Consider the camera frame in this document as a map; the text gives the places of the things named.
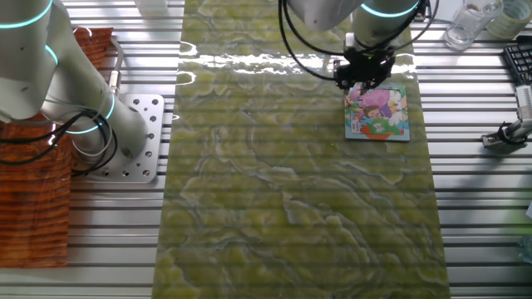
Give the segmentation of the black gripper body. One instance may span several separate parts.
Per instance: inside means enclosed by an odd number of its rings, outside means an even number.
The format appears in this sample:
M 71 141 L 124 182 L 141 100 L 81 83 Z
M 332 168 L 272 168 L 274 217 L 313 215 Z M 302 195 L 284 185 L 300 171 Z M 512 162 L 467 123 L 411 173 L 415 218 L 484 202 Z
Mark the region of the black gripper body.
M 339 60 L 334 62 L 334 80 L 342 90 L 358 83 L 364 90 L 374 89 L 391 76 L 395 64 L 395 55 L 388 50 L 366 53 L 349 47 L 344 50 L 343 57 L 348 64 L 341 65 Z

